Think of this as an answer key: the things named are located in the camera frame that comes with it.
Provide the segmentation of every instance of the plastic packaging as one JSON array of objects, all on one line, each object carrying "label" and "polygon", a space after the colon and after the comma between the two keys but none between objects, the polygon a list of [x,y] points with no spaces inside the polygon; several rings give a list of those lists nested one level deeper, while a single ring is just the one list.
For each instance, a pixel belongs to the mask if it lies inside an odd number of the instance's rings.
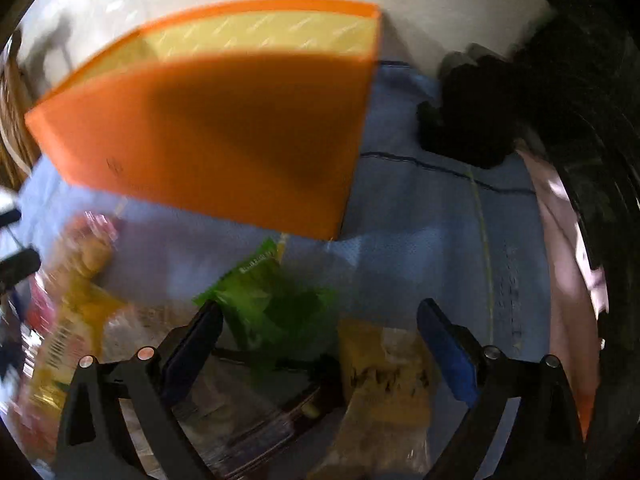
[{"label": "plastic packaging", "polygon": [[424,475],[430,468],[430,402],[422,340],[416,333],[356,320],[341,320],[338,335],[349,404],[327,457],[308,478]]},{"label": "plastic packaging", "polygon": [[99,354],[104,323],[124,304],[91,283],[113,254],[116,229],[104,215],[73,217],[31,279],[22,327],[25,362],[8,415],[30,460],[50,463],[66,390],[78,359]]},{"label": "plastic packaging", "polygon": [[220,304],[238,348],[257,351],[264,368],[291,357],[316,334],[333,301],[322,288],[302,288],[284,275],[276,243],[267,238],[258,250],[194,298]]},{"label": "plastic packaging", "polygon": [[[158,346],[169,331],[187,324],[196,309],[179,305],[118,311],[104,329],[101,361],[129,359],[140,347]],[[226,478],[253,458],[290,438],[293,428],[271,402],[210,358],[187,396],[173,407],[182,430],[205,464]],[[129,400],[121,400],[127,429],[146,472],[164,478]]]}]

